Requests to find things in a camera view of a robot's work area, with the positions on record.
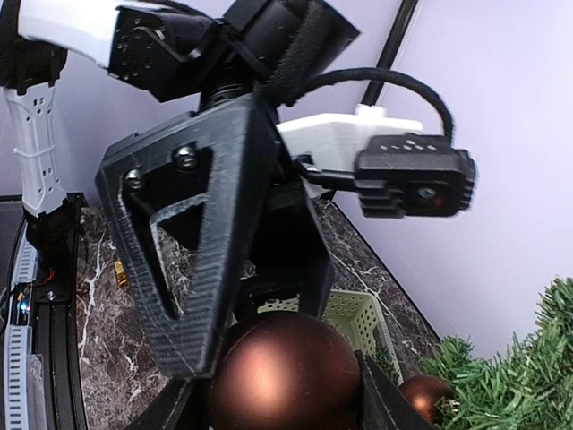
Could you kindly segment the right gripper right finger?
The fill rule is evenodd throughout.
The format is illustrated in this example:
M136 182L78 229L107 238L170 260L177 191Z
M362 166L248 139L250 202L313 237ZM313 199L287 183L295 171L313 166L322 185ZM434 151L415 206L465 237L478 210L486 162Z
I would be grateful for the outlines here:
M373 358L356 351L361 369L361 412L363 430L431 430Z

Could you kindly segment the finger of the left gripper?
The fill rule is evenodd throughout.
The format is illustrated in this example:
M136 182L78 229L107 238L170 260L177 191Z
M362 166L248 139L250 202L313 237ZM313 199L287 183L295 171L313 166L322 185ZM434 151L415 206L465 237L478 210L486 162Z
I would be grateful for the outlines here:
M330 263L270 271L250 279L250 299L261 312L290 311L321 318L333 279Z
M155 238L164 263L168 294L132 293L147 341L163 374L193 379L209 376L237 294L193 294L195 247L174 239L166 222L157 225Z

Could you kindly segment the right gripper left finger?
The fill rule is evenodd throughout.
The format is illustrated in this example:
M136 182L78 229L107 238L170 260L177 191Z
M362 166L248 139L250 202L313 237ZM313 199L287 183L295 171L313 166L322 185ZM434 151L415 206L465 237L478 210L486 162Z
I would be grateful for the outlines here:
M172 379L129 430L201 429L201 383Z

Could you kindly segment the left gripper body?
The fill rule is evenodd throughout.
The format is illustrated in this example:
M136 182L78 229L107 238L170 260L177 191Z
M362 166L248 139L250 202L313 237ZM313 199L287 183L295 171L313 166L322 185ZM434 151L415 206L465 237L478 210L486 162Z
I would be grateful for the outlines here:
M197 252L192 292L234 296L286 147L253 96L185 113L111 145L96 175L135 296L168 294L155 229Z

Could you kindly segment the small green christmas tree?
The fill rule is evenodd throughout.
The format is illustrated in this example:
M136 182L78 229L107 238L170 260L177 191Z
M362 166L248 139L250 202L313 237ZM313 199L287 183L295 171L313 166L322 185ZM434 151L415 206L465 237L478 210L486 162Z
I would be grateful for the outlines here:
M437 429L572 427L572 280L557 278L538 301L536 330L504 354L478 358L470 340L448 336L422 364L453 391Z

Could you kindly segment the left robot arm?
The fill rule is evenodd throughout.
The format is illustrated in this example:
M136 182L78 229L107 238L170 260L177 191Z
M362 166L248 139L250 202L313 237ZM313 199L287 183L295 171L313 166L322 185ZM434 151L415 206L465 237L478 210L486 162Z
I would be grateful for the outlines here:
M196 111L111 145L95 176L160 371L212 374L246 262L318 278L329 257L278 129L278 109L358 29L324 1L236 1L219 18L176 1L4 1L1 87L17 126L28 241L49 269L68 258L77 219L56 172L56 85L73 53L158 103Z

